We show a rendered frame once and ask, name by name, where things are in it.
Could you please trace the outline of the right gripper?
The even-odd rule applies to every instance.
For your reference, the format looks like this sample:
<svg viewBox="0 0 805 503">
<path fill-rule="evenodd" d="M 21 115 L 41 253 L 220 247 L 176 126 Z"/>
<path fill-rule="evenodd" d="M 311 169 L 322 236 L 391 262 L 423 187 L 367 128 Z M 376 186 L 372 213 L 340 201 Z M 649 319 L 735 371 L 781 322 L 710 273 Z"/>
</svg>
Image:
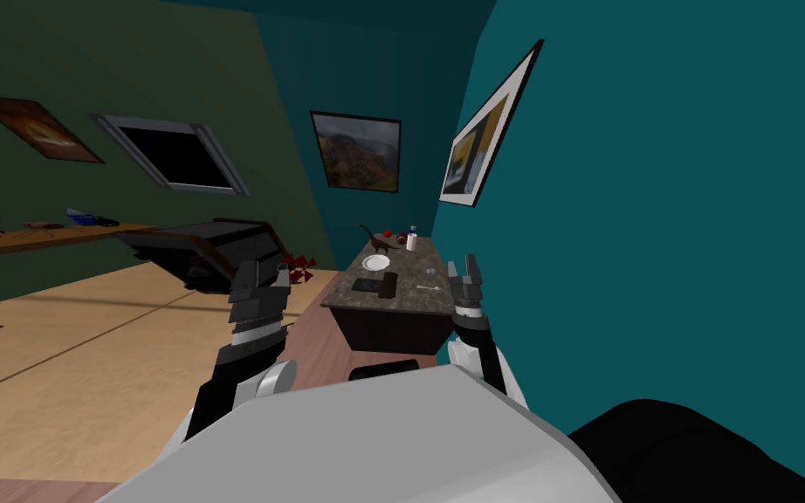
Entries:
<svg viewBox="0 0 805 503">
<path fill-rule="evenodd" d="M 465 268 L 467 276 L 459 276 L 453 260 L 446 265 L 455 313 L 481 313 L 482 279 L 474 254 L 465 255 Z"/>
</svg>

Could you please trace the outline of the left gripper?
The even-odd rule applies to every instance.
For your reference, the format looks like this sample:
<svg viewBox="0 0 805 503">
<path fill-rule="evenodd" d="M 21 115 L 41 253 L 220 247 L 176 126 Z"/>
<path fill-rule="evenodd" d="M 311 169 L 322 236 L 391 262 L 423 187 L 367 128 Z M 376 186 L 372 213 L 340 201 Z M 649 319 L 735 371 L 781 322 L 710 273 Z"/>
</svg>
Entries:
<svg viewBox="0 0 805 503">
<path fill-rule="evenodd" d="M 273 333 L 283 325 L 283 312 L 290 295 L 293 269 L 285 262 L 277 267 L 274 286 L 259 285 L 259 262 L 246 260 L 239 264 L 236 285 L 230 290 L 229 323 L 233 333 Z"/>
</svg>

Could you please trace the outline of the red plant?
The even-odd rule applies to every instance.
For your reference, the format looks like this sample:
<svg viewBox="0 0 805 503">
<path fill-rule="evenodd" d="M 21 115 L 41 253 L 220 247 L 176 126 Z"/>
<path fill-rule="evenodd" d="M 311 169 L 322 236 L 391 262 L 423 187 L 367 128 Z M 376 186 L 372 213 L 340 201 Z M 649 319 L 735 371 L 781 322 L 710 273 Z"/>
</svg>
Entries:
<svg viewBox="0 0 805 503">
<path fill-rule="evenodd" d="M 313 279 L 311 268 L 317 265 L 315 258 L 307 259 L 304 255 L 294 257 L 292 254 L 285 255 L 281 264 L 287 269 L 289 281 L 292 285 L 306 283 Z"/>
</svg>

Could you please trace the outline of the dark table with marble top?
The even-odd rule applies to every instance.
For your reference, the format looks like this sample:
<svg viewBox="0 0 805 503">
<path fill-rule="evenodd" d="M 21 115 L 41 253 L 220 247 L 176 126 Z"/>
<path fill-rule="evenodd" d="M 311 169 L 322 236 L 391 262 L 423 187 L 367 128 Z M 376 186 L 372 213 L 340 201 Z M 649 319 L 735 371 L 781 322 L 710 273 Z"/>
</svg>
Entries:
<svg viewBox="0 0 805 503">
<path fill-rule="evenodd" d="M 436 247 L 427 237 L 417 237 L 414 251 L 408 251 L 393 238 L 385 238 L 382 234 L 374 234 L 374 237 L 397 247 L 397 250 L 390 250 L 389 254 L 383 251 L 375 253 L 367 240 L 321 306 L 329 309 L 353 351 L 436 354 L 452 332 L 451 315 L 454 311 L 444 263 Z M 361 262 L 372 254 L 387 255 L 389 267 L 378 272 L 366 271 Z M 437 274 L 427 275 L 426 268 L 436 268 Z M 386 271 L 399 275 L 394 299 L 380 299 L 378 293 L 351 290 L 355 279 L 382 279 Z M 441 286 L 442 290 L 417 289 L 416 285 Z"/>
</svg>

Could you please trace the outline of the dark dinosaur figure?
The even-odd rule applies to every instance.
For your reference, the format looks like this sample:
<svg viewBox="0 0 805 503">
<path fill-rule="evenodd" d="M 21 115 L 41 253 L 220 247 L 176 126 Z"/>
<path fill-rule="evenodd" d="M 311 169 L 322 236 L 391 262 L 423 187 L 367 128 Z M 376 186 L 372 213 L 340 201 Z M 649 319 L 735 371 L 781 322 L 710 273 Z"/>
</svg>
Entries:
<svg viewBox="0 0 805 503">
<path fill-rule="evenodd" d="M 375 253 L 378 253 L 379 251 L 383 251 L 386 254 L 389 254 L 390 250 L 397 250 L 397 247 L 395 247 L 393 245 L 390 245 L 386 241 L 383 241 L 381 239 L 375 238 L 374 235 L 372 234 L 372 232 L 364 224 L 361 224 L 360 227 L 368 235 L 369 243 L 374 247 Z"/>
</svg>

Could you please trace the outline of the grey framed window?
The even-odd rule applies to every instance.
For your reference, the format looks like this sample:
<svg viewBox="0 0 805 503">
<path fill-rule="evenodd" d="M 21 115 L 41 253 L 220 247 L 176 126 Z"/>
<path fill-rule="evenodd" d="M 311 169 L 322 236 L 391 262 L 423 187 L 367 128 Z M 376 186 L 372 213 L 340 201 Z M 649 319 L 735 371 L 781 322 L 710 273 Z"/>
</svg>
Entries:
<svg viewBox="0 0 805 503">
<path fill-rule="evenodd" d="M 207 125 L 111 114 L 90 116 L 160 187 L 251 194 Z"/>
</svg>

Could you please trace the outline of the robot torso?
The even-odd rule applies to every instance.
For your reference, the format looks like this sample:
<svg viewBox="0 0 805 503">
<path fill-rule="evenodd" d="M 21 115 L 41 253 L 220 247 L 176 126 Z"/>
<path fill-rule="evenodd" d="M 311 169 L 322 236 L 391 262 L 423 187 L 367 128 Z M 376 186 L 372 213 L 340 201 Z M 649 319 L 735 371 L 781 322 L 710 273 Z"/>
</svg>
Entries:
<svg viewBox="0 0 805 503">
<path fill-rule="evenodd" d="M 258 397 L 96 503 L 621 503 L 563 433 L 443 365 Z"/>
</svg>

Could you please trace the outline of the orange picture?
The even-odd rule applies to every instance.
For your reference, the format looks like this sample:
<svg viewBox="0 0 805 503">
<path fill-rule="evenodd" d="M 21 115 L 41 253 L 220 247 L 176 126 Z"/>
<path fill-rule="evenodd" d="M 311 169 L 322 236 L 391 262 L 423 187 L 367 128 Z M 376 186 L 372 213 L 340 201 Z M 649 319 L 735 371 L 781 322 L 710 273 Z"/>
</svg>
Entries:
<svg viewBox="0 0 805 503">
<path fill-rule="evenodd" d="M 0 123 L 46 159 L 104 162 L 37 101 L 0 97 Z"/>
</svg>

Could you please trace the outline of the picture with white frame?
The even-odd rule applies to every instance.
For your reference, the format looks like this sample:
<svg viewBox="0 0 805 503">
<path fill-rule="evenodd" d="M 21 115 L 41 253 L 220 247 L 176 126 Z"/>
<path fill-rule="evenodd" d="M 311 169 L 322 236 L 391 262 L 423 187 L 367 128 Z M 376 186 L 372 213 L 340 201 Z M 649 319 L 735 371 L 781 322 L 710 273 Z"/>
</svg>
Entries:
<svg viewBox="0 0 805 503">
<path fill-rule="evenodd" d="M 457 134 L 448 155 L 439 200 L 477 204 L 495 155 L 519 105 L 545 41 L 539 39 Z"/>
</svg>

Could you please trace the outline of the landscape picture with black frame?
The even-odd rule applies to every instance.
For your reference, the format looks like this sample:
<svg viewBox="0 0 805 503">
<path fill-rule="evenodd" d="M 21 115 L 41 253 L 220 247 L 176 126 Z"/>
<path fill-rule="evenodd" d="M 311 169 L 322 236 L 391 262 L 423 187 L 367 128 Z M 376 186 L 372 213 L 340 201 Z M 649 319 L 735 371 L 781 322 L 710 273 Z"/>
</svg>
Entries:
<svg viewBox="0 0 805 503">
<path fill-rule="evenodd" d="M 329 187 L 399 190 L 401 121 L 315 110 L 310 118 Z"/>
</svg>

